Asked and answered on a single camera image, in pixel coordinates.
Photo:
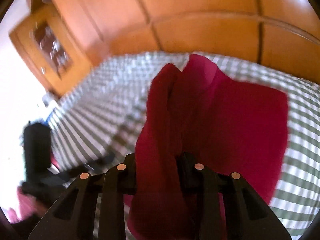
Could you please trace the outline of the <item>left hand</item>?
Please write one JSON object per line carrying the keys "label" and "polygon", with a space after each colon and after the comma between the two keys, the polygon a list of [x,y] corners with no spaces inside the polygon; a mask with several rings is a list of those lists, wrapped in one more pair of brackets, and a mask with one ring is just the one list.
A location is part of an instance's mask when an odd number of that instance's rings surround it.
{"label": "left hand", "polygon": [[5,212],[7,219],[11,224],[17,224],[30,218],[32,215],[43,217],[48,211],[48,207],[43,205],[34,196],[24,194],[22,187],[17,188],[17,211],[12,207]]}

